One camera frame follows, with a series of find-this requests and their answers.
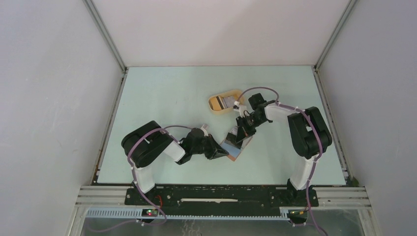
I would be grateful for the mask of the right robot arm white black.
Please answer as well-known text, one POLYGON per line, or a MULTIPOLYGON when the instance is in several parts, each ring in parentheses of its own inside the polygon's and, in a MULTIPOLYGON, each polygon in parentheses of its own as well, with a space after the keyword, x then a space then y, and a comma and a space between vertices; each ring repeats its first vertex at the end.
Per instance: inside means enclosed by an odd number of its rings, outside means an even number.
POLYGON ((317 107, 302 110, 285 105, 277 100, 266 101, 260 93, 249 98, 252 112, 246 106, 235 101, 233 109, 239 112, 237 117, 236 143, 255 135, 256 128, 265 122, 285 118, 288 122, 292 145, 300 156, 296 167, 288 180, 286 199, 294 206, 300 205, 306 198, 318 160, 332 144, 330 131, 317 107))

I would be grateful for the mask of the brown leather card holder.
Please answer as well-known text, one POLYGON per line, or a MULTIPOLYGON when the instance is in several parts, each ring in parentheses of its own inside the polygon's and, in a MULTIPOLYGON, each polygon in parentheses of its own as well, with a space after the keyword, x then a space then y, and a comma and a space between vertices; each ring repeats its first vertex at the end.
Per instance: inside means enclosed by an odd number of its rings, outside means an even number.
POLYGON ((242 147, 241 149, 237 149, 227 143, 225 143, 225 139, 221 142, 221 146, 227 150, 229 152, 229 155, 227 156, 230 160, 232 161, 236 161, 236 159, 239 157, 239 155, 243 152, 243 150, 247 147, 247 145, 251 142, 253 137, 249 137, 247 139, 245 139, 242 142, 242 147))

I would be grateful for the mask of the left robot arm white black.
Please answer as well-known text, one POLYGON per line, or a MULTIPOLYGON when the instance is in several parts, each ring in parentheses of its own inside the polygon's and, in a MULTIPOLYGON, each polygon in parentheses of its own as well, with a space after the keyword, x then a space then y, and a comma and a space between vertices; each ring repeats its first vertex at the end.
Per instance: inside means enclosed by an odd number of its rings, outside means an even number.
POLYGON ((190 128, 188 134, 177 140, 156 121, 150 121, 127 134, 121 146, 133 175, 133 184, 138 188, 136 198, 144 205, 155 200, 155 181, 150 165, 161 154, 182 165, 193 155, 204 155, 208 160, 229 155, 229 152, 215 141, 205 127, 190 128))

